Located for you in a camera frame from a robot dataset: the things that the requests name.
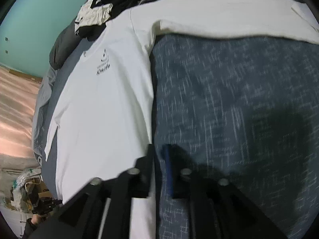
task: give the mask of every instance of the mattress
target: mattress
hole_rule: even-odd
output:
[[[44,140],[68,75],[90,45],[82,40],[57,74]],[[166,193],[160,156],[164,144],[176,144],[191,168],[229,178],[287,236],[301,238],[319,211],[319,46],[270,37],[164,35],[150,58],[154,144],[163,174],[160,237],[188,238],[187,209]],[[53,191],[55,165],[56,137],[42,165]]]

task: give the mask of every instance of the teal wall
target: teal wall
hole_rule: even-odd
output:
[[[42,77],[57,36],[85,1],[17,0],[0,26],[0,64]]]

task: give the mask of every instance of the shirt logo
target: shirt logo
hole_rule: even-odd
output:
[[[103,57],[101,59],[102,64],[97,67],[96,75],[99,75],[110,68],[110,64],[108,62],[108,55],[106,53],[106,49],[104,49]]]

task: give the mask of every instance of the silver bolt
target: silver bolt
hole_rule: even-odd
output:
[[[227,179],[220,179],[220,180],[218,181],[218,184],[219,184],[220,186],[227,186],[227,185],[229,185],[229,181],[228,181]]]
[[[188,169],[188,168],[185,168],[185,169],[182,169],[181,170],[181,175],[185,175],[185,176],[188,176],[192,173],[192,170],[191,169]]]
[[[127,170],[127,173],[130,175],[138,175],[140,173],[140,170],[137,168],[131,168]]]
[[[95,177],[90,181],[90,184],[96,186],[96,185],[99,185],[101,182],[102,182],[101,178]]]

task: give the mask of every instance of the white long-sleeve shirt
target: white long-sleeve shirt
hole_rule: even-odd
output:
[[[45,153],[47,160],[58,130],[59,197],[68,201],[93,177],[114,178],[145,154],[152,141],[149,54],[156,35],[275,36],[319,44],[318,31],[291,9],[293,4],[293,0],[160,0],[107,22],[69,76],[50,123]],[[145,202],[133,201],[132,222],[139,229],[131,230],[131,238],[155,237],[154,212]]]

